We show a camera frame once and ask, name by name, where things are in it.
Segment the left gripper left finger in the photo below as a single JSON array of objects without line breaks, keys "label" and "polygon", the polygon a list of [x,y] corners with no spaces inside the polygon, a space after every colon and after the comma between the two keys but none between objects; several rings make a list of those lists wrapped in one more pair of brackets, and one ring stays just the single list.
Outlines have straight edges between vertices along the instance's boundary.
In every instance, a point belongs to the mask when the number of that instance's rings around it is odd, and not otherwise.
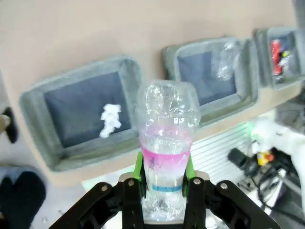
[{"label": "left gripper left finger", "polygon": [[139,152],[134,171],[123,174],[115,186],[96,184],[51,229],[101,229],[106,222],[122,213],[123,229],[143,229],[142,199],[146,197],[143,155]]}]

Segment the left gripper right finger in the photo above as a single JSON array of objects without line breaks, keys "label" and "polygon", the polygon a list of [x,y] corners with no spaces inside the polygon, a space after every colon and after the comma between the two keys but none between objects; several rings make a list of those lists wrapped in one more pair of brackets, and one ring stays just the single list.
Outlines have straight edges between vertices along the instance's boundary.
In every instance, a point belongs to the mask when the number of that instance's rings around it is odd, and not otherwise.
[{"label": "left gripper right finger", "polygon": [[183,176],[183,196],[186,208],[183,229],[205,229],[209,210],[230,229],[279,229],[243,191],[229,180],[216,185],[207,173],[195,171],[189,157]]}]

